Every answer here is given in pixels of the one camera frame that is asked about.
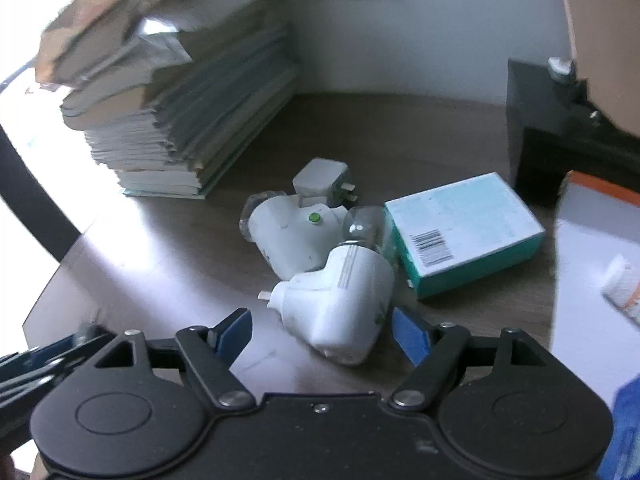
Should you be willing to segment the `white plug-in repellent heater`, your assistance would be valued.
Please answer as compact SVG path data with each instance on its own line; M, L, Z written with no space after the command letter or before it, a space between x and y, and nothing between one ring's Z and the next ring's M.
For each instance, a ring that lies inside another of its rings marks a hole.
M267 191L251 195L239 228L254 243L281 281L319 270L330 251L343 241L344 206L307 204L297 195Z

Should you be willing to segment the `teal white carton box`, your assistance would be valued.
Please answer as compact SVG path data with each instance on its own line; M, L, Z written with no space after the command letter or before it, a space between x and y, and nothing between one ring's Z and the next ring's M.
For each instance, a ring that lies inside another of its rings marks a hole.
M385 209L420 300L532 258L546 234L495 172L389 200Z

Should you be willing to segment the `white usb charger plug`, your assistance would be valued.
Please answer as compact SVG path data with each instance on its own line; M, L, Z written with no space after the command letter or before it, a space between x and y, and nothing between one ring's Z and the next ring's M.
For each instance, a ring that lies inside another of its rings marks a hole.
M348 166L333 159L311 159L293 178L293 188L302 207L323 204L334 208L358 200Z

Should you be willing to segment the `white orange tube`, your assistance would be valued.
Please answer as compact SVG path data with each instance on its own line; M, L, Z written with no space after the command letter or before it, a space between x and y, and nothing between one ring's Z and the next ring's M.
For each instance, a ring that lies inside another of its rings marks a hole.
M616 255L606 269L602 296L620 313L639 325L639 269L622 255Z

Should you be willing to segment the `orange rimmed white tray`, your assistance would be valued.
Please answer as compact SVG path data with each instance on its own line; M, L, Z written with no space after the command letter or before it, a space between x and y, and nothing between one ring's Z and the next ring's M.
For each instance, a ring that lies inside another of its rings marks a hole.
M639 375L639 325L601 294L622 255L639 269L639 194L570 172L554 222L555 304L551 353L605 403Z

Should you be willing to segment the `black monitor stand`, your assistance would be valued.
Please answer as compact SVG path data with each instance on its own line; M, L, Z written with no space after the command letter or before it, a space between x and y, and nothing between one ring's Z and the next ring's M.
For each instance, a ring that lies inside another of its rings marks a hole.
M552 207L571 171L639 189L639 139L587 101L583 81L560 84L542 65L508 62L511 180L525 203Z

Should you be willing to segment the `stack of books and papers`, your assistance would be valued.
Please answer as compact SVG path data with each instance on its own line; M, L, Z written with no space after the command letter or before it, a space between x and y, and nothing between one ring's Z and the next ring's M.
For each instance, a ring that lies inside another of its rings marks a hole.
M290 102L299 62L281 0L74 0L35 74L125 193L201 198Z

